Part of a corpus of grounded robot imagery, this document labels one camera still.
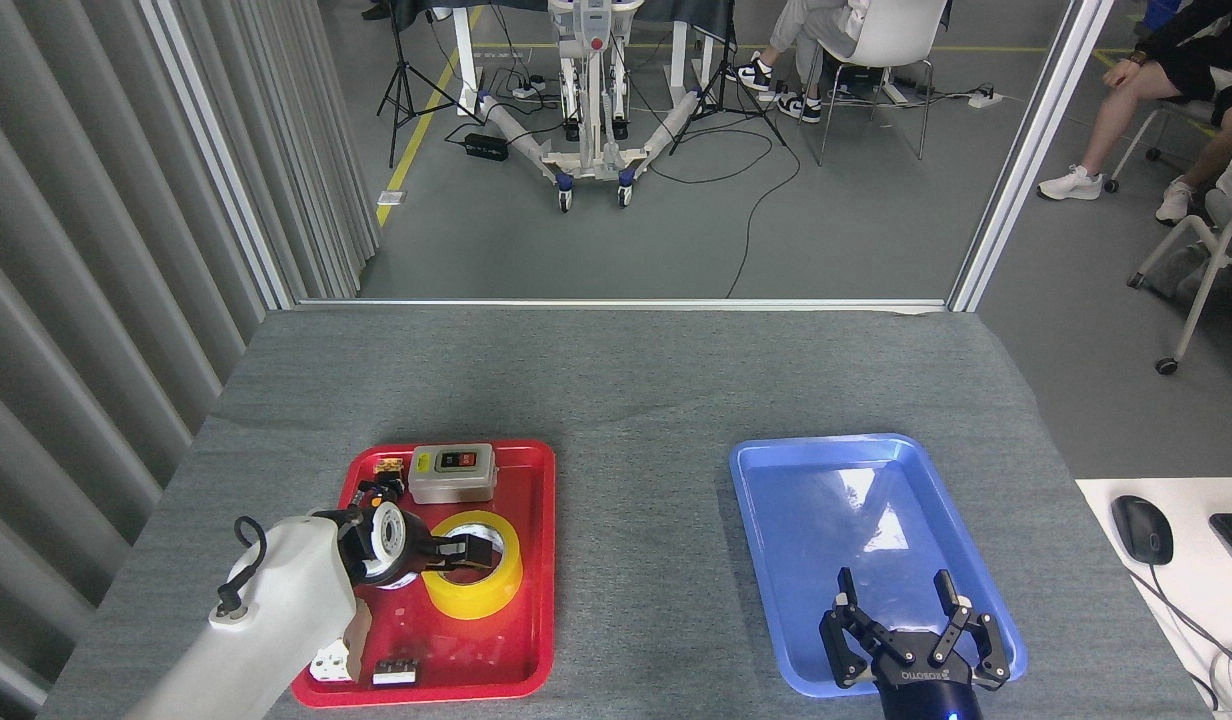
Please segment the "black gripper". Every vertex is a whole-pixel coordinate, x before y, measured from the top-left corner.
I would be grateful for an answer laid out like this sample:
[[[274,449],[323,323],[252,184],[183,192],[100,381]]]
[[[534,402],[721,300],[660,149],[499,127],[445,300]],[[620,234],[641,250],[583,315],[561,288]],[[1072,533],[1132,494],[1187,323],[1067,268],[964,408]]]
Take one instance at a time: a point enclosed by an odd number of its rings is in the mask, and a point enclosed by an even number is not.
[[[430,550],[439,558],[428,560]],[[430,538],[428,525],[410,512],[373,512],[341,533],[341,556],[352,584],[393,587],[421,570],[489,575],[494,554],[496,546],[488,538]]]
[[[844,689],[875,681],[886,719],[981,719],[972,684],[999,690],[1011,678],[1003,634],[995,616],[956,593],[947,570],[933,575],[933,587],[944,632],[891,632],[860,609],[853,570],[839,570],[834,605],[821,620],[832,674]],[[975,639],[975,662],[955,651],[963,632]]]

